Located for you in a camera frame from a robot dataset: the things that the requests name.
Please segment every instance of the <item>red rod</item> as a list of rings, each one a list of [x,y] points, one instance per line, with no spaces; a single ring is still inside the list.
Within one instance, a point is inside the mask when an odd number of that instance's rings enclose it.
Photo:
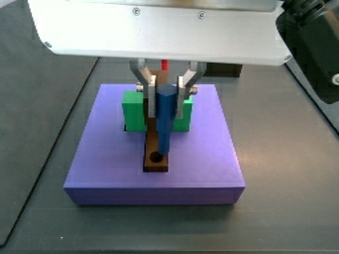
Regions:
[[[161,60],[161,70],[168,70],[168,61]]]

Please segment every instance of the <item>blue cylinder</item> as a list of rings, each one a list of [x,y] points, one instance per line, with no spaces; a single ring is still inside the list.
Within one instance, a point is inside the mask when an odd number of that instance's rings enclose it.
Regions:
[[[156,90],[156,131],[159,134],[159,154],[169,152],[169,138],[176,115],[177,89],[172,84],[161,84]]]

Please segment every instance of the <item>metal plate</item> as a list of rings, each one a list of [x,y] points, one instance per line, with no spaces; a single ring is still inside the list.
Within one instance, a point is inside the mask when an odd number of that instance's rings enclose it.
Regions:
[[[288,55],[274,12],[140,7],[29,0],[53,53],[207,63],[282,65]]]
[[[193,9],[272,11],[278,0],[68,0],[71,2],[159,6]]]

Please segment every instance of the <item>hole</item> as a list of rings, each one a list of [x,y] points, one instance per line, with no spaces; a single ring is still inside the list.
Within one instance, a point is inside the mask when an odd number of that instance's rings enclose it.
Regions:
[[[149,160],[152,163],[160,163],[163,161],[163,156],[159,154],[159,152],[152,152],[149,155]]]

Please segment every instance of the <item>screw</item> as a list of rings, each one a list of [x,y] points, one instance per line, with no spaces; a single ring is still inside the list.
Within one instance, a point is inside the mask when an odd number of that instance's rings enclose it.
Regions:
[[[207,17],[207,13],[204,11],[199,12],[199,19],[203,20]]]
[[[136,91],[143,92],[143,85],[140,82],[136,83]]]
[[[141,14],[141,10],[140,10],[137,7],[135,7],[135,8],[132,9],[132,14],[133,14],[135,16],[139,16],[139,15]]]
[[[197,94],[197,85],[193,85],[193,86],[191,87],[189,93],[191,93],[192,95],[196,95],[196,94]]]
[[[49,43],[49,42],[45,42],[45,46],[47,46],[48,48],[51,48],[51,47],[52,47],[52,45],[51,45],[51,43]]]
[[[284,61],[287,62],[290,59],[291,59],[291,55],[288,55],[288,56],[284,58]]]
[[[332,83],[335,85],[339,85],[339,73],[334,75],[334,77],[332,77]]]

